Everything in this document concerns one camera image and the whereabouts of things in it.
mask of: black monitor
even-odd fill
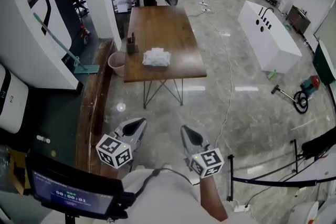
[[[135,201],[117,179],[86,173],[30,150],[26,167],[33,196],[47,208],[73,217],[127,218]]]

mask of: mop handle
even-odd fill
[[[67,52],[68,55],[70,55],[70,57],[80,66],[82,66],[85,70],[87,70],[87,68],[85,66],[83,66],[80,61],[76,58],[75,55],[72,54],[72,52],[70,50],[68,50],[61,41],[59,41],[57,39],[57,37],[55,37],[55,35],[48,29],[48,27],[42,22],[42,20],[40,19],[40,17],[38,17],[38,15],[34,12],[34,17],[37,19],[37,21],[43,26],[43,28],[51,35],[51,37],[53,38],[53,40],[63,49]]]

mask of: white sleeve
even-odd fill
[[[258,224],[251,216],[250,213],[232,213],[229,218],[222,222],[223,224]]]

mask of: mop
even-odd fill
[[[75,70],[73,71],[74,74],[96,74],[99,71],[99,65],[90,65],[90,66],[83,66],[79,61],[79,57],[76,57],[72,54],[70,50],[68,50],[61,41],[54,36],[54,34],[48,29],[48,27],[42,22],[40,17],[34,12],[34,17],[37,21],[43,26],[43,28],[51,35],[53,40],[63,49],[66,53],[75,61],[74,67]]]

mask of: black strap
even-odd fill
[[[145,190],[145,187],[146,187],[147,184],[148,184],[148,181],[149,181],[152,177],[154,177],[154,176],[158,176],[159,173],[160,173],[162,170],[168,170],[168,171],[171,171],[171,172],[173,172],[173,173],[175,173],[175,174],[177,174],[177,175],[179,175],[179,176],[182,176],[185,180],[187,180],[187,181],[190,183],[190,185],[192,185],[192,183],[190,182],[190,180],[189,180],[186,176],[182,175],[181,173],[179,173],[179,172],[177,172],[177,171],[171,170],[171,169],[169,169],[169,168],[155,169],[155,170],[153,170],[153,172],[151,173],[151,175],[149,175],[149,176],[145,179],[145,181],[144,181],[143,184],[142,184],[142,187],[141,187],[141,188],[138,190],[138,192],[135,194],[136,198],[138,198],[138,197],[140,196],[140,194],[143,193],[143,191]]]

